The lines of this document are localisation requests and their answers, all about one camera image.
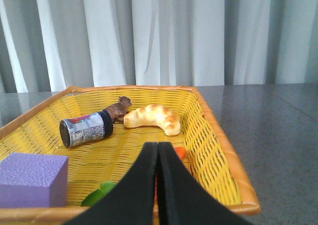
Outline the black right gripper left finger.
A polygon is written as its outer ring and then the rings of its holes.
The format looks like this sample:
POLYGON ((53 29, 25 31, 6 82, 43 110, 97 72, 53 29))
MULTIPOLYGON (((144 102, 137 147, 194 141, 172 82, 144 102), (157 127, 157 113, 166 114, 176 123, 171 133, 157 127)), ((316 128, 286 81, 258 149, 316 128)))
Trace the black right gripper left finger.
POLYGON ((154 219, 158 143, 145 143, 118 184, 66 225, 151 225, 154 219))

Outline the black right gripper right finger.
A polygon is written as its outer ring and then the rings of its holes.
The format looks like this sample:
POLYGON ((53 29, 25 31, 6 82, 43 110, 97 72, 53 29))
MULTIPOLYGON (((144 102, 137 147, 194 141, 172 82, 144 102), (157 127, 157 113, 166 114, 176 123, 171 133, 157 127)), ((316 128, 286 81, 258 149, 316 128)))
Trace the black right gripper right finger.
POLYGON ((161 225, 249 225, 214 199, 189 173, 169 142, 158 144, 161 225))

